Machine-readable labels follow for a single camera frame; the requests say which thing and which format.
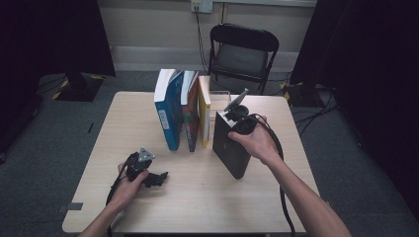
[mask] chair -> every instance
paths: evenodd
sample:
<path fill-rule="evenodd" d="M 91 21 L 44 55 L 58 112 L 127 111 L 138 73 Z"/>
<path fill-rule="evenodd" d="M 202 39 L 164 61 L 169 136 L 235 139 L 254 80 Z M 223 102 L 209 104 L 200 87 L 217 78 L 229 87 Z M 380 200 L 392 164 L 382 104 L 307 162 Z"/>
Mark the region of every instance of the chair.
<path fill-rule="evenodd" d="M 217 75 L 258 82 L 263 95 L 272 63 L 280 44 L 264 30 L 233 24 L 220 24 L 210 31 L 209 72 Z M 215 52 L 216 42 L 219 49 Z"/>

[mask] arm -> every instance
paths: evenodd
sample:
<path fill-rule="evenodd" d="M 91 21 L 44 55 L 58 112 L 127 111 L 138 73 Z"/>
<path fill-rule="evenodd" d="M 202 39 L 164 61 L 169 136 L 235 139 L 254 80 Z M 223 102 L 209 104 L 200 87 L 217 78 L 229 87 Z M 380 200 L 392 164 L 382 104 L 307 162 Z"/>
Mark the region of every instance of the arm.
<path fill-rule="evenodd" d="M 309 236 L 351 236 L 336 212 L 287 166 L 278 154 L 274 140 L 262 125 L 257 124 L 249 135 L 230 132 L 228 136 L 268 166 Z"/>
<path fill-rule="evenodd" d="M 105 206 L 102 212 L 99 213 L 93 222 L 90 223 L 79 236 L 104 236 L 115 217 L 117 217 L 117 215 L 135 198 L 139 191 L 141 182 L 147 177 L 147 175 L 148 171 L 143 171 L 132 182 L 130 182 L 127 178 L 122 179 L 108 205 Z"/>

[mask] human hand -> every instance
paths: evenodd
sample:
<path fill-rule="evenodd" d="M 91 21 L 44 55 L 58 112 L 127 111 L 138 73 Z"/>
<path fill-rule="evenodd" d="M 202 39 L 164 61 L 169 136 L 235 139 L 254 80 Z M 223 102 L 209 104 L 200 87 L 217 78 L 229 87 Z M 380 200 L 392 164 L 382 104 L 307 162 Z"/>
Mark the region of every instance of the human hand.
<path fill-rule="evenodd" d="M 260 117 L 258 120 L 266 122 L 266 117 Z M 261 160 L 265 165 L 271 159 L 278 159 L 278 149 L 269 132 L 260 123 L 257 123 L 252 133 L 241 135 L 231 131 L 228 137 L 239 142 L 249 154 Z"/>
<path fill-rule="evenodd" d="M 118 166 L 118 170 L 121 171 L 124 164 L 120 164 Z M 111 198 L 109 204 L 114 204 L 118 207 L 119 211 L 126 208 L 127 205 L 135 198 L 136 194 L 139 191 L 142 181 L 148 176 L 148 171 L 141 172 L 135 180 L 130 182 L 126 177 L 126 170 L 123 170 L 121 177 L 125 177 L 121 179 L 118 187 Z"/>

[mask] chair backrest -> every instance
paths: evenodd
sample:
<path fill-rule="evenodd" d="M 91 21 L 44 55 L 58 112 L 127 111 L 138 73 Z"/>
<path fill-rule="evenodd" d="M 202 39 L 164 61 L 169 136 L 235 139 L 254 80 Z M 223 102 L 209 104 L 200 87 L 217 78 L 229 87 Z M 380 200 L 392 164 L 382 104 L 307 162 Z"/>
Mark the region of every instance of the chair backrest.
<path fill-rule="evenodd" d="M 233 24 L 213 27 L 209 37 L 212 48 L 214 41 L 270 52 L 276 52 L 280 47 L 278 39 L 270 32 Z"/>

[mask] wooden table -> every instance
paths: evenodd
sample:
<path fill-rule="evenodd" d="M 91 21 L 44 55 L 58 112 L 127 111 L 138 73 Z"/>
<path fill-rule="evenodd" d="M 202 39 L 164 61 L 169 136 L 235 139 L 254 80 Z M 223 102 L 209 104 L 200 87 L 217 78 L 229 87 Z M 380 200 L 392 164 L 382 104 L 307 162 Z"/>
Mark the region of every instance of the wooden table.
<path fill-rule="evenodd" d="M 287 164 L 318 193 L 287 101 L 282 97 L 246 96 L 250 113 L 265 115 L 281 140 Z M 162 187 L 141 187 L 137 198 L 114 221 L 123 233 L 278 233 L 290 232 L 280 201 L 280 189 L 270 170 L 251 158 L 244 177 L 235 180 L 212 151 L 198 141 L 189 152 L 181 134 L 176 152 L 169 151 L 153 103 L 153 93 L 115 95 L 62 228 L 81 232 L 105 207 L 118 164 L 144 147 L 156 158 L 155 174 L 169 172 Z M 305 232 L 293 207 L 290 216 L 297 232 Z"/>

